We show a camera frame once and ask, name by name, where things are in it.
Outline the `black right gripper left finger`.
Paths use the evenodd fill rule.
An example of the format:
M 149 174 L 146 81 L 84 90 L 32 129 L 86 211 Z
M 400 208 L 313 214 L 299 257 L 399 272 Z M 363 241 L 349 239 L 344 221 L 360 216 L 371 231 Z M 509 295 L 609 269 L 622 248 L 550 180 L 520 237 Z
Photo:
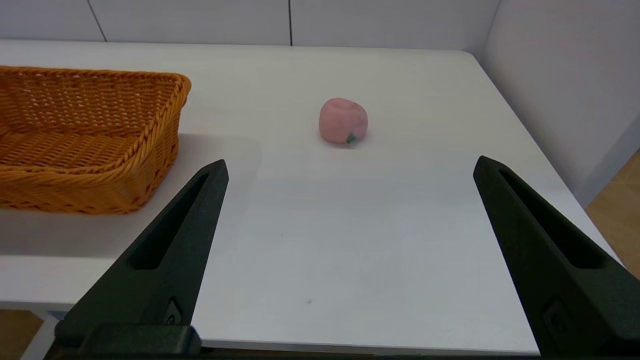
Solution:
M 197 171 L 54 330 L 62 358 L 197 358 L 192 326 L 229 173 Z

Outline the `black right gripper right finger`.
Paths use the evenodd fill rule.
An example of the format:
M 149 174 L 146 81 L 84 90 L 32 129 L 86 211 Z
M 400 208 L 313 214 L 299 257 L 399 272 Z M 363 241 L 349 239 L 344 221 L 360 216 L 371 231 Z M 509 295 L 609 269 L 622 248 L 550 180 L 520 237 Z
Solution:
M 637 357 L 639 280 L 502 162 L 473 179 L 540 354 Z

